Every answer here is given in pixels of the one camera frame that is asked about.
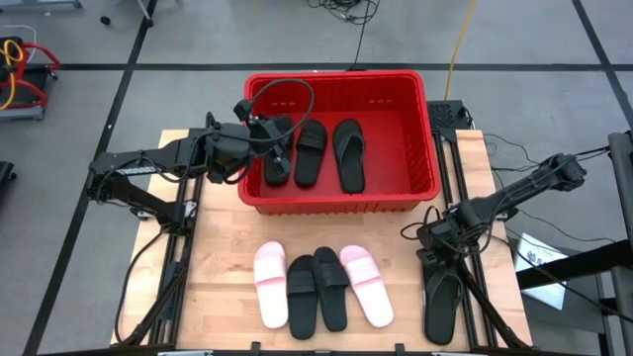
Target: black floor tape line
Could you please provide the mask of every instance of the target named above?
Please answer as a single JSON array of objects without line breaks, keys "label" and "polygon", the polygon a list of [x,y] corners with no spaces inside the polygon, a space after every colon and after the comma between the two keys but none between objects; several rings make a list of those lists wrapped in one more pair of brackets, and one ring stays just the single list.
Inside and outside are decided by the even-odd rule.
[{"label": "black floor tape line", "polygon": [[597,33],[589,20],[589,16],[587,15],[587,11],[585,11],[585,7],[581,0],[572,0],[574,4],[574,8],[576,8],[576,12],[578,13],[579,18],[581,19],[581,23],[583,23],[583,27],[587,32],[587,36],[589,37],[589,41],[593,46],[593,50],[595,51],[595,55],[600,61],[600,64],[603,65],[606,70],[606,78],[611,85],[611,89],[613,90],[613,94],[617,99],[618,104],[620,105],[620,109],[622,109],[622,113],[624,114],[624,118],[629,124],[629,127],[633,129],[633,109],[631,108],[631,103],[622,89],[622,84],[620,84],[620,80],[617,78],[617,75],[614,71],[614,66],[611,65],[609,58],[606,56],[606,52],[604,51],[604,47],[600,43],[600,39],[597,37]]},{"label": "black floor tape line", "polygon": [[[157,0],[149,1],[147,5],[147,12],[149,14],[153,13],[154,8],[156,7],[156,2]],[[108,143],[110,142],[110,138],[112,137],[112,131],[114,130],[119,112],[121,111],[121,107],[128,91],[128,87],[130,86],[130,81],[133,74],[132,64],[136,63],[136,61],[138,60],[138,55],[140,54],[142,43],[145,40],[145,36],[147,35],[147,29],[148,27],[145,21],[141,21],[138,33],[136,34],[136,39],[132,48],[132,52],[130,53],[127,69],[123,74],[121,83],[119,84],[119,89],[117,90],[117,94],[115,95],[115,98],[113,100],[112,108],[110,109],[110,113],[108,114],[108,119],[101,133],[101,138],[99,139],[99,143],[97,144],[95,157],[105,151],[108,147]],[[55,301],[57,299],[57,294],[59,293],[59,289],[61,288],[63,276],[68,267],[68,263],[70,262],[70,256],[77,241],[77,236],[79,235],[79,229],[81,228],[81,224],[83,223],[83,219],[86,215],[86,210],[88,209],[89,199],[84,191],[85,189],[82,189],[79,201],[77,202],[77,206],[72,215],[70,226],[68,227],[66,237],[61,245],[57,261],[55,262],[50,280],[48,281],[48,286],[46,287],[42,303],[40,304],[40,309],[38,310],[36,320],[33,323],[33,327],[31,329],[31,333],[29,334],[27,344],[25,345],[23,355],[36,355],[38,353],[38,350],[40,349],[40,344],[42,343],[42,339],[46,331],[46,325],[48,324],[52,308],[54,307]]]},{"label": "black floor tape line", "polygon": [[[273,71],[273,70],[346,70],[352,63],[135,63],[133,70],[150,71]],[[447,71],[449,63],[357,63],[359,70],[413,69]],[[60,70],[125,70],[125,63],[62,63]],[[574,63],[455,63],[455,71],[500,72],[598,72],[633,71],[632,63],[574,64]]]}]

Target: slipper strap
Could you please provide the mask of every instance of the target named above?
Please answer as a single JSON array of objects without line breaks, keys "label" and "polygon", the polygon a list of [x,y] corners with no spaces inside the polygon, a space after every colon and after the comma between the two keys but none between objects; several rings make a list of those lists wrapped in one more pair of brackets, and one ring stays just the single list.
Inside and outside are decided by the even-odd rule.
[{"label": "slipper strap", "polygon": [[343,266],[337,262],[319,263],[316,266],[316,277],[323,288],[349,286],[347,274],[345,273]]},{"label": "slipper strap", "polygon": [[317,291],[312,271],[290,271],[288,273],[288,295]]},{"label": "slipper strap", "polygon": [[286,278],[286,259],[283,256],[266,256],[255,260],[255,284],[274,278]]},{"label": "slipper strap", "polygon": [[429,305],[433,302],[433,297],[435,295],[435,292],[437,292],[439,285],[447,278],[452,278],[452,279],[457,280],[458,290],[457,290],[457,296],[455,297],[455,300],[453,301],[453,309],[457,308],[457,305],[462,300],[462,293],[463,293],[464,287],[462,286],[462,281],[459,279],[459,276],[457,276],[457,274],[455,274],[454,271],[450,269],[446,269],[446,268],[440,268],[436,272],[434,272],[431,278],[429,278],[428,283],[426,283],[426,285],[424,286],[424,290],[426,291],[426,293],[428,293],[427,303]]},{"label": "slipper strap", "polygon": [[310,148],[316,148],[318,150],[325,150],[325,137],[322,133],[312,133],[306,129],[301,131],[297,146],[302,145]]},{"label": "slipper strap", "polygon": [[360,164],[362,166],[365,155],[365,138],[363,138],[360,133],[348,133],[347,136],[340,141],[338,144],[338,150],[336,151],[336,161],[338,161],[339,164],[341,163],[343,154],[345,153],[345,150],[347,150],[347,146],[352,139],[360,141],[363,146],[363,152],[360,155]]},{"label": "slipper strap", "polygon": [[376,262],[370,256],[350,261],[345,265],[345,269],[352,286],[381,277]]}]

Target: black strap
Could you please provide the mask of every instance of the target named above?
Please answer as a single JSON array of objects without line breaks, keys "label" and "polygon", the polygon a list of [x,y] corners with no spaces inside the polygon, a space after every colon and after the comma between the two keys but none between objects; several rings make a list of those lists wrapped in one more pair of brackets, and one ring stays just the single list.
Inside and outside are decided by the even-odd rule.
[{"label": "black strap", "polygon": [[325,149],[325,137],[321,133],[311,133],[307,130],[301,131],[297,145],[316,148],[319,150]]},{"label": "black strap", "polygon": [[324,287],[349,286],[345,269],[338,262],[319,263],[316,267],[319,283]]},{"label": "black strap", "polygon": [[428,282],[426,282],[424,290],[428,294],[427,303],[429,305],[433,303],[435,292],[437,292],[439,285],[445,279],[454,279],[457,281],[457,296],[455,296],[455,300],[453,301],[453,310],[456,310],[457,305],[459,305],[459,303],[462,301],[462,294],[464,294],[464,285],[462,284],[462,280],[459,278],[457,273],[450,268],[439,268],[437,271],[433,272],[431,278],[429,278]]},{"label": "black strap", "polygon": [[349,133],[341,142],[338,144],[338,150],[336,151],[336,160],[340,163],[343,159],[343,154],[345,154],[345,150],[349,145],[349,142],[354,139],[360,141],[363,146],[363,154],[360,157],[361,164],[363,162],[363,155],[365,154],[365,138],[360,133]]},{"label": "black strap", "polygon": [[287,294],[312,293],[317,291],[312,271],[293,271],[288,274]]}]

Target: gray floor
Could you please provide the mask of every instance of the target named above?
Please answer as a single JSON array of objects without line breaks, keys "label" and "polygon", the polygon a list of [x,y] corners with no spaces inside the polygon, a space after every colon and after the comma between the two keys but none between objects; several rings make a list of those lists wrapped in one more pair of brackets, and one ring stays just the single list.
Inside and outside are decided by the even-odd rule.
[{"label": "gray floor", "polygon": [[[66,63],[125,63],[141,14],[134,1],[84,0],[80,11],[0,15],[0,35],[26,30]],[[585,1],[595,30],[613,63],[633,62],[627,0]],[[367,26],[360,62],[446,63],[468,1],[384,0]],[[106,29],[99,17],[109,13]],[[349,62],[360,27],[343,24],[304,1],[159,0],[140,63]],[[459,62],[598,63],[583,25],[568,0],[480,0]],[[211,110],[234,121],[232,103],[243,94],[245,71],[135,71],[109,150],[157,144],[164,129],[200,126]],[[446,72],[422,71],[429,100],[442,97]],[[617,73],[633,95],[633,73]],[[0,126],[0,159],[16,163],[20,179],[0,209],[0,353],[22,352],[38,312],[50,270],[64,240],[87,165],[95,152],[122,77],[120,71],[61,71],[51,88],[46,120]],[[454,75],[452,98],[463,99],[478,129],[499,134],[541,160],[605,144],[629,129],[603,72],[466,72]],[[495,166],[525,163],[520,150],[497,143]],[[615,183],[606,156],[585,162],[585,185],[571,193],[545,194],[524,205],[582,238],[625,237]],[[501,175],[504,182],[520,177]],[[576,250],[596,247],[566,239],[540,222],[517,216],[510,224],[548,243]],[[117,298],[131,257],[137,222],[125,210],[91,205],[53,309],[40,352],[105,347]],[[594,335],[530,320],[537,345],[597,353]]]}]

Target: yellow cable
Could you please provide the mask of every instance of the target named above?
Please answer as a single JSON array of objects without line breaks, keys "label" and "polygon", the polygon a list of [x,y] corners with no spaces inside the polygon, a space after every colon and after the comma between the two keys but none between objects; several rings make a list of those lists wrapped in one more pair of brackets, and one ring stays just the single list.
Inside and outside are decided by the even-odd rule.
[{"label": "yellow cable", "polygon": [[451,58],[451,66],[448,68],[448,78],[446,79],[446,89],[444,90],[444,100],[448,100],[448,91],[451,87],[451,78],[453,77],[453,67],[455,66],[455,58],[457,57],[457,52],[459,52],[459,47],[462,45],[462,40],[466,35],[466,30],[468,29],[468,25],[471,22],[471,17],[473,17],[473,13],[475,12],[475,8],[477,7],[477,0],[472,0],[471,5],[468,7],[468,13],[466,14],[466,20],[464,20],[464,24],[462,25],[462,30],[459,33],[459,38],[457,39],[457,43],[455,44],[455,49],[453,50],[453,57]]},{"label": "yellow cable", "polygon": [[[18,49],[18,57],[14,57],[11,56],[11,51],[9,50],[9,45],[13,45],[15,48]],[[4,59],[7,62],[7,66],[11,66],[11,61],[21,61],[22,59],[24,59],[24,53],[22,52],[22,48],[20,47],[19,44],[17,44],[15,41],[13,40],[7,40],[4,42],[4,50],[0,49],[0,54],[4,55]],[[9,80],[11,81],[11,92],[9,93],[9,99],[7,99],[7,102],[2,104],[2,106],[0,106],[0,110],[5,110],[7,109],[11,103],[13,103],[13,99],[16,96],[16,77],[14,73],[9,73]]]}]

